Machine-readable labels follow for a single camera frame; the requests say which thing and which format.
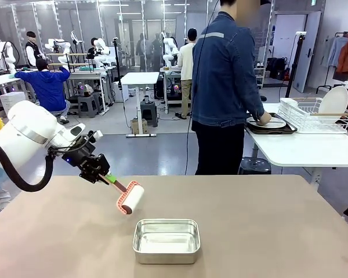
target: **lint roller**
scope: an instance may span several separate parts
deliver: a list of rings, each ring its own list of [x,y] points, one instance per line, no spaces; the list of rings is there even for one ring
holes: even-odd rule
[[[104,179],[113,184],[121,194],[116,203],[119,211],[132,214],[144,194],[144,188],[136,181],[131,181],[128,187],[124,187],[111,173],[104,176]]]

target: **white wire dish rack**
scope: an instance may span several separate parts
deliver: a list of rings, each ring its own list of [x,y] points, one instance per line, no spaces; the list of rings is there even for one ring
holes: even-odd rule
[[[347,133],[348,113],[318,113],[322,98],[281,98],[279,116],[298,128],[298,133]]]

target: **beige tabletop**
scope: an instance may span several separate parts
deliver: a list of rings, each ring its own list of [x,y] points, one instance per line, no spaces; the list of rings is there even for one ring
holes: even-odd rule
[[[21,193],[0,213],[0,278],[348,278],[348,225],[302,177],[133,179],[146,191],[131,216],[114,189],[79,177]],[[143,218],[197,221],[198,261],[136,263]]]

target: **denim jacket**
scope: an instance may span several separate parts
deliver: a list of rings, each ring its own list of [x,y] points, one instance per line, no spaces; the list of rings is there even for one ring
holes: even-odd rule
[[[228,13],[219,12],[204,39],[205,31],[193,50],[192,119],[208,126],[234,126],[245,122],[247,110],[259,119],[264,109],[250,29],[238,27]]]

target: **beige pants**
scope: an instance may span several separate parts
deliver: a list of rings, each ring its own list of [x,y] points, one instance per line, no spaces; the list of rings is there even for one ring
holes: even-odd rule
[[[188,102],[190,101],[190,93],[192,88],[192,80],[181,80],[182,86],[182,118],[186,118],[188,114]]]

